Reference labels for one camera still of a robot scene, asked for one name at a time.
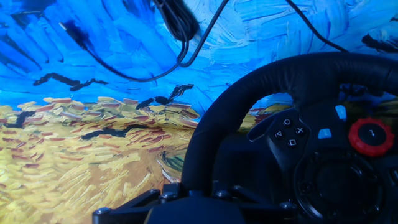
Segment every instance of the steering wheel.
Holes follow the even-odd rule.
[[[252,141],[263,139],[273,152],[284,177],[286,199],[318,222],[391,223],[398,212],[398,153],[388,150],[396,138],[382,124],[368,125],[363,131],[364,124],[379,124],[375,120],[358,121],[350,134],[346,132],[345,111],[338,102],[344,83],[398,95],[398,63],[328,52],[279,60],[242,77],[210,106],[193,133],[183,165],[183,192],[210,196],[222,140],[238,130],[256,101],[288,93],[294,109],[267,122],[267,130],[260,123],[248,135]],[[305,131],[303,137],[289,139],[301,134],[298,128]],[[361,130],[364,135],[381,135],[382,140],[367,142],[358,137]],[[277,139],[283,135],[287,138]]]

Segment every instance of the painting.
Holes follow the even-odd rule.
[[[184,2],[200,26],[190,57],[222,0]],[[333,43],[398,59],[397,1],[294,3]],[[89,223],[97,208],[178,182],[190,136],[232,83],[276,60],[336,51],[285,0],[230,0],[191,66],[139,83],[81,49],[59,26],[67,21],[134,78],[165,72],[180,52],[151,0],[0,0],[0,223]],[[348,93],[349,105],[398,107],[387,93],[341,87]],[[291,106],[283,93],[261,99],[241,131]]]

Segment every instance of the blue painted sky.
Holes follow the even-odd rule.
[[[221,1],[185,1],[200,24],[190,53]],[[260,66],[293,55],[335,51],[318,40],[284,0],[230,0],[191,67],[178,68],[155,82],[130,82],[101,67],[58,25],[76,21],[90,36],[97,54],[132,77],[149,78],[168,70],[180,52],[180,42],[169,34],[160,13],[147,0],[124,2],[0,0],[0,104],[44,104],[42,99],[48,96],[83,102],[96,101],[98,96],[144,101],[168,97],[176,85],[194,84],[175,100],[203,114],[230,83]],[[398,18],[396,0],[294,2],[332,42],[352,52],[398,59],[397,53],[376,50],[361,41],[369,34],[372,40],[398,49],[398,22],[392,19]],[[81,83],[95,78],[109,84],[92,83],[70,91],[70,86],[50,79],[33,86],[47,73]],[[276,95],[255,107],[289,100]]]

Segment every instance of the cable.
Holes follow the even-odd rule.
[[[299,9],[299,7],[297,7],[292,0],[286,0],[287,4],[289,4],[294,11],[296,11],[296,13],[303,19],[303,21],[305,22],[305,24],[308,26],[308,28],[310,28],[310,30],[316,35],[316,37],[318,37],[322,42],[324,42],[325,44],[334,47],[335,49],[341,51],[341,52],[349,52],[348,50],[340,47],[339,45],[329,41],[328,39],[322,37],[322,35],[319,34],[319,32],[316,30],[316,28],[311,24],[311,22],[308,20],[308,18],[304,15],[304,13]]]
[[[120,71],[116,70],[115,68],[113,68],[112,66],[108,65],[106,62],[104,62],[104,60],[102,60],[95,53],[95,51],[91,49],[91,47],[87,46],[91,45],[91,44],[86,44],[86,42],[89,42],[88,36],[85,33],[83,33],[82,30],[77,28],[74,22],[72,21],[68,21],[66,23],[60,22],[59,24],[83,50],[86,50],[104,68],[127,80],[144,83],[162,78],[168,75],[170,72],[174,71],[179,66],[181,67],[190,66],[198,56],[200,49],[203,47],[203,44],[206,42],[207,37],[209,36],[214,24],[216,23],[217,19],[219,18],[221,12],[223,11],[228,1],[229,0],[224,0],[220,4],[219,8],[217,9],[216,13],[211,19],[209,26],[207,27],[205,33],[203,34],[201,40],[199,41],[199,44],[196,47],[190,60],[187,63],[182,63],[189,49],[189,41],[193,39],[193,37],[195,36],[195,34],[199,29],[198,22],[196,21],[192,13],[186,8],[182,0],[163,0],[162,2],[159,2],[159,0],[153,0],[153,2],[157,6],[163,17],[169,32],[173,35],[174,38],[181,41],[182,47],[179,55],[177,56],[176,59],[177,62],[173,67],[171,67],[166,72],[160,75],[146,79],[139,79],[139,78],[130,77],[129,75],[125,75]]]
[[[337,45],[337,44],[331,42],[330,40],[328,40],[328,39],[322,37],[322,35],[320,35],[320,33],[319,33],[319,32],[316,30],[316,28],[311,24],[311,22],[310,22],[310,21],[308,20],[308,18],[304,15],[304,13],[299,9],[299,7],[297,7],[296,4],[294,4],[294,3],[292,2],[292,0],[286,0],[286,2],[287,2],[287,4],[289,4],[289,5],[294,9],[294,11],[302,18],[302,20],[304,21],[304,23],[308,26],[308,28],[310,28],[310,30],[314,33],[314,35],[315,35],[316,37],[318,37],[323,43],[325,43],[325,44],[327,44],[327,45],[329,45],[329,46],[331,46],[331,47],[334,47],[335,49],[337,49],[337,50],[339,50],[339,51],[341,51],[341,52],[345,52],[345,53],[348,53],[348,52],[349,52],[348,50],[344,49],[343,47],[341,47],[341,46],[339,46],[339,45]],[[345,102],[345,101],[348,99],[348,97],[349,97],[350,95],[352,95],[353,92],[354,92],[354,84],[353,84],[353,83],[350,83],[350,84],[349,84],[349,92],[348,92],[348,93],[346,94],[346,96],[340,101],[340,103]]]

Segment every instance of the red dial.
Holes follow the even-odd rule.
[[[359,119],[351,126],[348,138],[359,153],[370,157],[383,156],[394,145],[391,128],[373,118]]]

